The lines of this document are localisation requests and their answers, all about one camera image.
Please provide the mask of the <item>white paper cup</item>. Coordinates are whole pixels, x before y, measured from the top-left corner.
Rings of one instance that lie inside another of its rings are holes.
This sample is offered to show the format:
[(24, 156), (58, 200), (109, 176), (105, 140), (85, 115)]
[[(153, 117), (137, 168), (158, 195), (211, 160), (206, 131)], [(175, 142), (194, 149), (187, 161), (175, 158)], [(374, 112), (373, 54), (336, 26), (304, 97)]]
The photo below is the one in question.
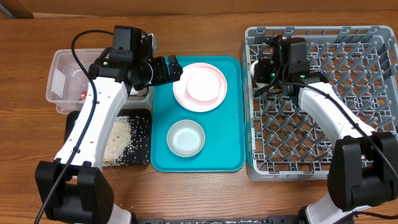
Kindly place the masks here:
[(262, 88), (270, 84), (270, 71), (269, 71), (268, 58), (260, 58), (253, 62), (250, 66), (250, 73), (252, 81), (258, 88)]

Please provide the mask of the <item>red snack wrapper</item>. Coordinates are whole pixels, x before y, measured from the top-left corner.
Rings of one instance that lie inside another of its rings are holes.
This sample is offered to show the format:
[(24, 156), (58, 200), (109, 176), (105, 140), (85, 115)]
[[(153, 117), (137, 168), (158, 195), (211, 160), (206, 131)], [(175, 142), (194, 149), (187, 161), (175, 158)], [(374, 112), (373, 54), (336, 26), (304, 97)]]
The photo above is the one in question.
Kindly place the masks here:
[(79, 100), (80, 101), (85, 101), (86, 100), (86, 96), (87, 96), (87, 91), (82, 91)]

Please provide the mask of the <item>grey bowl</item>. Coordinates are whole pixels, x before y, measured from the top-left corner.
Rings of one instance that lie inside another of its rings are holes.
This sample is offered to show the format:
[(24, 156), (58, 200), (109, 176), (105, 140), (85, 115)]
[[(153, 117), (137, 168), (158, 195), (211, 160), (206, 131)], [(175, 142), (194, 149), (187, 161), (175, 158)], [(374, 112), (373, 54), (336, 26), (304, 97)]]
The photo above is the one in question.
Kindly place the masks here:
[(177, 121), (167, 132), (167, 145), (176, 156), (195, 156), (205, 145), (205, 132), (195, 121)]

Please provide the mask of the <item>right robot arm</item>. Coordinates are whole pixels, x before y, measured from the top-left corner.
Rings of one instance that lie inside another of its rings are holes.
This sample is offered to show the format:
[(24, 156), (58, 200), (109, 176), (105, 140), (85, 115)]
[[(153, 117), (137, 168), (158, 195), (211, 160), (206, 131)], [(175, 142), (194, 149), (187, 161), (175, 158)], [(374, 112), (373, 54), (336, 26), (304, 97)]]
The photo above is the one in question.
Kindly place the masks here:
[(353, 223), (358, 215), (375, 217), (370, 207), (397, 199), (397, 139), (379, 133), (357, 117), (335, 94), (327, 77), (313, 72), (302, 37), (277, 35), (262, 43), (271, 56), (258, 53), (252, 79), (263, 87), (281, 89), (296, 106), (309, 114), (333, 145), (327, 193), (300, 209), (295, 223)]

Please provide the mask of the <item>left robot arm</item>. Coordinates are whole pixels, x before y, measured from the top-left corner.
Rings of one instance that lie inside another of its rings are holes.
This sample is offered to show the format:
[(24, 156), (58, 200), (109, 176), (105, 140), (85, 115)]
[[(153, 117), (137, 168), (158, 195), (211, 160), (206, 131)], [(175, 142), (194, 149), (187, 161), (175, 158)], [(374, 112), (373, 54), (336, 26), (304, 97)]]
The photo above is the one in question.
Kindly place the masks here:
[(77, 121), (52, 162), (41, 161), (35, 181), (43, 215), (64, 223), (134, 223), (132, 212), (114, 202), (103, 157), (115, 119), (132, 90), (176, 82), (183, 70), (176, 56), (152, 58), (107, 48), (85, 72), (88, 94)]

